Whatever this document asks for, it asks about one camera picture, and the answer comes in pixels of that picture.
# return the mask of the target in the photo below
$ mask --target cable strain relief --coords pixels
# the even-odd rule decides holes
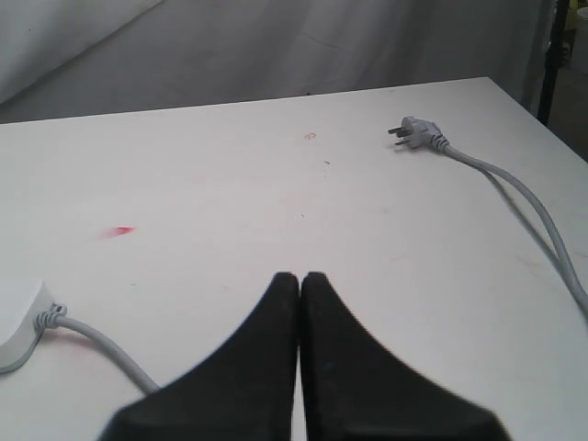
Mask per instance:
[[[443,133],[437,133],[431,138],[430,144],[436,152],[445,153],[446,148],[449,146],[449,141]]]
[[[33,325],[38,332],[44,331],[46,328],[55,329],[58,317],[64,317],[67,314],[67,307],[61,304],[53,304],[48,311],[37,314],[33,321]]]

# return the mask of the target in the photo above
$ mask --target gray cable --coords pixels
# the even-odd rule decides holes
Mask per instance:
[[[576,274],[576,270],[573,267],[573,263],[570,260],[570,255],[568,254],[568,250],[566,245],[564,244],[563,240],[561,239],[560,232],[555,225],[555,222],[549,216],[547,209],[543,206],[541,201],[538,197],[533,193],[525,184],[523,184],[519,179],[515,176],[508,173],[506,170],[489,163],[485,163],[479,159],[473,158],[471,156],[466,155],[465,153],[460,152],[459,150],[454,149],[448,143],[443,146],[439,146],[438,150],[441,153],[444,153],[448,157],[455,159],[463,164],[470,165],[476,169],[486,170],[489,173],[493,173],[506,182],[508,182],[511,186],[516,188],[516,190],[521,193],[525,197],[525,199],[531,204],[533,209],[537,212],[537,215],[545,225],[547,229],[549,238],[553,242],[553,247],[555,249],[555,253],[560,262],[560,273],[563,281],[567,285],[570,293],[578,303],[582,314],[588,320],[588,295],[580,280],[578,279],[578,275]]]
[[[65,317],[67,310],[62,305],[55,305],[51,311],[40,313],[35,319],[38,330],[45,328],[66,328],[92,340],[145,394],[159,390],[159,386],[143,371],[120,346],[85,323]]]

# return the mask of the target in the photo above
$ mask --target white curtain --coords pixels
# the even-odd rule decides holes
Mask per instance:
[[[529,106],[552,6],[553,0],[166,0],[5,103],[0,121],[483,75]]]

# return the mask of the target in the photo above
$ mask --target black rubber pad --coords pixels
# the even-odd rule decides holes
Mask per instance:
[[[324,274],[300,298],[300,367],[309,441],[504,441],[496,417],[444,390],[380,345]]]
[[[298,311],[298,280],[275,275],[224,345],[181,379],[118,411],[101,439],[289,441]]]

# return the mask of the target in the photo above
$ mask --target white fabric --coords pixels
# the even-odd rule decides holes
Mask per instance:
[[[0,0],[0,103],[161,0]]]
[[[528,106],[553,0],[167,0],[0,121],[490,76]]]

